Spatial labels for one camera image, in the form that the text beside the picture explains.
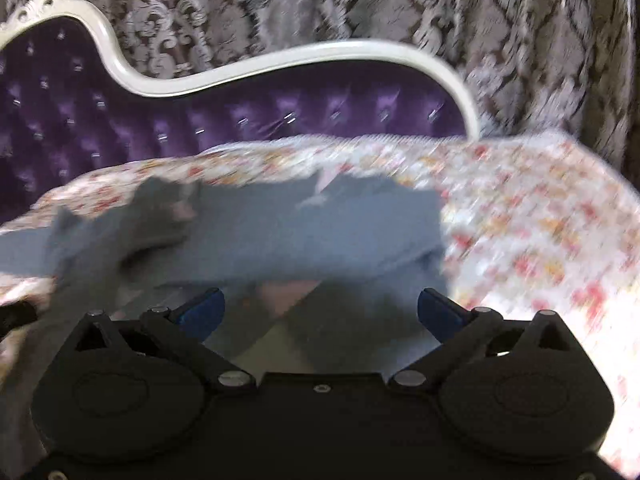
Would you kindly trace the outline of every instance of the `metal screw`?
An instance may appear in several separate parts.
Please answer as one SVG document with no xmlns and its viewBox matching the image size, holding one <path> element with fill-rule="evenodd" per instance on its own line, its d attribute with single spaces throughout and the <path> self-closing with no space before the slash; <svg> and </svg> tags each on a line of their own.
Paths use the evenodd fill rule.
<svg viewBox="0 0 640 480">
<path fill-rule="evenodd" d="M 239 388 L 251 381 L 251 375 L 242 370 L 229 370 L 222 372 L 218 377 L 218 382 L 227 388 Z"/>
<path fill-rule="evenodd" d="M 47 480 L 69 480 L 62 471 L 52 471 L 47 476 Z"/>
<path fill-rule="evenodd" d="M 420 386 L 427 378 L 417 370 L 402 370 L 394 375 L 394 380 L 401 386 L 415 388 Z"/>
</svg>

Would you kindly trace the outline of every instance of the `patterned fabric backdrop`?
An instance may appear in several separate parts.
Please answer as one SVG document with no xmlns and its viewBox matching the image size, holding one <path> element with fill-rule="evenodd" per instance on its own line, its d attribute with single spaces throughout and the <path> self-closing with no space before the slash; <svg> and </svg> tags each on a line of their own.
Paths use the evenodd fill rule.
<svg viewBox="0 0 640 480">
<path fill-rule="evenodd" d="M 26 0 L 5 0 L 11 12 Z M 466 78 L 485 135 L 559 126 L 640 186 L 634 0 L 89 0 L 137 70 L 173 78 L 297 44 L 413 43 Z"/>
</svg>

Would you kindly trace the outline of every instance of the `gray cloth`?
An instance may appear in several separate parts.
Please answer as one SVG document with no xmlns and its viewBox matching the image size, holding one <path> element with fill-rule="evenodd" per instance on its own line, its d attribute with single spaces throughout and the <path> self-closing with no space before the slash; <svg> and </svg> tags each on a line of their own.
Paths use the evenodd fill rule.
<svg viewBox="0 0 640 480">
<path fill-rule="evenodd" d="M 129 206 L 114 208 L 95 220 L 79 218 L 63 209 L 48 237 L 35 230 L 26 231 L 45 240 L 37 254 L 44 256 L 42 268 L 52 269 L 56 276 L 56 288 L 49 309 L 34 323 L 18 362 L 2 386 L 0 465 L 9 478 L 19 476 L 43 456 L 29 408 L 33 391 L 56 352 L 85 312 L 113 310 L 121 280 L 120 266 L 126 258 L 140 250 L 175 243 L 187 235 L 189 222 L 176 218 L 174 205 L 196 197 L 197 186 L 149 179 L 138 187 Z M 6 248 L 3 244 L 0 252 Z M 34 267 L 16 263 L 23 269 Z"/>
<path fill-rule="evenodd" d="M 112 312 L 123 286 L 215 283 L 225 293 L 226 313 L 206 346 L 258 376 L 267 368 L 296 370 L 278 370 L 264 359 L 271 350 L 277 354 L 269 343 L 274 338 L 287 339 L 284 353 L 299 354 L 307 371 L 319 373 L 379 370 L 388 376 L 433 349 L 437 342 L 418 322 L 416 304 L 426 286 L 446 293 L 438 195 L 347 176 L 320 194 L 315 189 L 315 177 L 203 186 L 187 193 L 193 221 L 177 222 L 166 204 L 184 190 L 150 179 L 128 206 L 91 221 L 63 211 L 48 237 L 33 232 L 34 254 L 44 255 L 40 272 L 53 269 L 58 286 L 0 404 L 3 426 L 10 428 L 2 434 L 2 459 L 19 457 L 10 475 L 41 452 L 27 412 L 37 379 L 82 313 Z M 44 238 L 47 248 L 37 248 Z M 25 239 L 0 237 L 0 253 Z M 37 268 L 20 261 L 28 258 L 19 251 L 12 255 L 16 269 Z M 265 314 L 256 288 L 292 280 L 321 283 L 283 317 Z"/>
</svg>

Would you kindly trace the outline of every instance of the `purple velvet upholstery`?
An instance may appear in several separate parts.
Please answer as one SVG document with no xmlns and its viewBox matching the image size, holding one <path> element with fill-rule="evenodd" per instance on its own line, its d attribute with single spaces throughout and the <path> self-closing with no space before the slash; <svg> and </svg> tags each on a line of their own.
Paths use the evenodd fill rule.
<svg viewBox="0 0 640 480">
<path fill-rule="evenodd" d="M 96 168 L 297 134 L 447 137 L 465 129 L 428 76 L 376 61 L 315 63 L 143 98 L 111 79 L 81 23 L 55 18 L 0 52 L 0 222 Z"/>
</svg>

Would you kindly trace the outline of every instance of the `floral bedspread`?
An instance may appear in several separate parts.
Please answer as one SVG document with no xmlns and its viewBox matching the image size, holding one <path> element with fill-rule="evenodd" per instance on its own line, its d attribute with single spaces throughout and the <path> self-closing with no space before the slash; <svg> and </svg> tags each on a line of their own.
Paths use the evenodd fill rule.
<svg viewBox="0 0 640 480">
<path fill-rule="evenodd" d="M 125 203 L 152 175 L 242 185 L 318 170 L 387 174 L 407 186 L 438 189 L 453 300 L 513 319 L 557 310 L 615 398 L 601 454 L 626 476 L 640 473 L 640 199 L 562 132 L 480 143 L 295 137 L 233 144 L 94 171 L 48 192 L 2 230 L 47 225 L 61 204 L 98 215 Z M 0 304 L 31 296 L 46 308 L 49 290 L 49 280 L 0 276 Z M 2 344 L 0 384 L 23 336 L 14 331 Z"/>
</svg>

